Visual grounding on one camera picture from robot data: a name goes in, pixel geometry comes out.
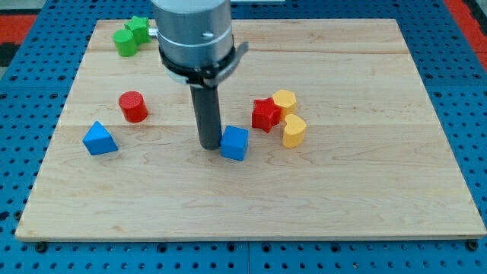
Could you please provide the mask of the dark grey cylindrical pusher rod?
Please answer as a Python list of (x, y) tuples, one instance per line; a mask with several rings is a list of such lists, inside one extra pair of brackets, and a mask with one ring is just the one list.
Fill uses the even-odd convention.
[(218, 88), (191, 86), (190, 91), (200, 145), (206, 150), (215, 150), (220, 147), (222, 137)]

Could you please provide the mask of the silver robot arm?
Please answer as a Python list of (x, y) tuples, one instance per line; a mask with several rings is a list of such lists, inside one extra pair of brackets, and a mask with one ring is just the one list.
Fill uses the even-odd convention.
[(218, 86), (238, 67), (249, 43), (234, 44), (228, 0), (152, 0), (166, 73), (191, 90), (200, 145), (220, 147)]

